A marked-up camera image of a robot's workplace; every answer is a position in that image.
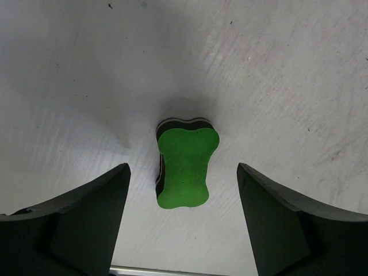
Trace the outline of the green bone-shaped eraser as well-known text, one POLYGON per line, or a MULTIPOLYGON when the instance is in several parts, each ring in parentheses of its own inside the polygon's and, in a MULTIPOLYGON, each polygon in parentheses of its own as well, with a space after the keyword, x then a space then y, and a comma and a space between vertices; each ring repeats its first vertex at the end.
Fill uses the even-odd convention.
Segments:
POLYGON ((204 118, 168 118, 156 129, 159 175, 156 199, 162 209, 194 208, 209 199, 206 185, 211 156, 220 137, 204 118))

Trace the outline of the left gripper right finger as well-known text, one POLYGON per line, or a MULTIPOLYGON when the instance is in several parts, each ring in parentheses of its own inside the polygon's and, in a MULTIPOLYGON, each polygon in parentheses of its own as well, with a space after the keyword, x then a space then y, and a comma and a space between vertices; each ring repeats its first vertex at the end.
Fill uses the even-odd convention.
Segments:
POLYGON ((367 215, 314 200, 237 167, 259 275, 367 275, 367 215))

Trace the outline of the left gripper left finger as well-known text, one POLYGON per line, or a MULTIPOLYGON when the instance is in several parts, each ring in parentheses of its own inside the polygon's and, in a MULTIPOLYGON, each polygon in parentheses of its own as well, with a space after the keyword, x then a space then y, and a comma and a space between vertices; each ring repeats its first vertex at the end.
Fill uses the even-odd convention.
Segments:
POLYGON ((1 215, 1 275, 108 275, 129 189, 124 163, 48 201, 1 215))

